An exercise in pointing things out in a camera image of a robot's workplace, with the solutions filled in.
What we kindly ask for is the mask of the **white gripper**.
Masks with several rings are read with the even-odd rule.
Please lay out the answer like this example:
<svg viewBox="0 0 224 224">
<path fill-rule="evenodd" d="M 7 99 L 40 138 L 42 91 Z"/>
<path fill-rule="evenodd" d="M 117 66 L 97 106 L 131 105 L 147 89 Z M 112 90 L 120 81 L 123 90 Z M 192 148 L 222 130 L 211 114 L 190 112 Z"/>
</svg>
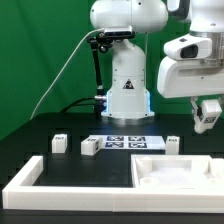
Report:
<svg viewBox="0 0 224 224">
<path fill-rule="evenodd" d="M 176 61 L 165 57 L 159 66 L 157 90 L 165 98 L 191 97 L 192 114 L 200 122 L 197 97 L 224 94 L 224 67 L 209 67 L 200 60 Z"/>
</svg>

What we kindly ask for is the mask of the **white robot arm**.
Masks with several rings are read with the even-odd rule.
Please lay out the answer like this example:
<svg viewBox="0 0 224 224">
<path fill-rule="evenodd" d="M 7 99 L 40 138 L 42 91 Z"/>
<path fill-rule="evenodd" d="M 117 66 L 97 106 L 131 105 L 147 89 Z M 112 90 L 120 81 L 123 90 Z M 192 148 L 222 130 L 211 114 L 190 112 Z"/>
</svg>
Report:
<svg viewBox="0 0 224 224">
<path fill-rule="evenodd" d="M 103 117 L 136 123 L 154 116 L 145 87 L 145 53 L 130 39 L 163 29 L 170 15 L 190 21 L 190 32 L 164 45 L 157 89 L 165 98 L 189 97 L 200 132 L 218 120 L 220 99 L 196 100 L 224 94 L 224 0 L 96 0 L 90 20 L 101 31 L 100 48 L 113 51 L 112 87 Z"/>
</svg>

